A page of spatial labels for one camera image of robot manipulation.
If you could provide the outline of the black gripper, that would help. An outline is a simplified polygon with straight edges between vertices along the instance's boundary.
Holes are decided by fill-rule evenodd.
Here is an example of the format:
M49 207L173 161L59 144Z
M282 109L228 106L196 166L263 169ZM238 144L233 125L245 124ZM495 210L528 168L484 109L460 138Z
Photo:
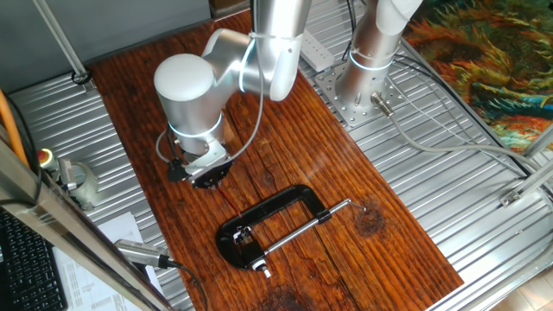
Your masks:
M191 185L194 188L208 189L214 187L217 188L221 185L222 181L228 175L234 161L226 162L223 165L219 165L215 168L211 168L203 175L193 176L191 178Z

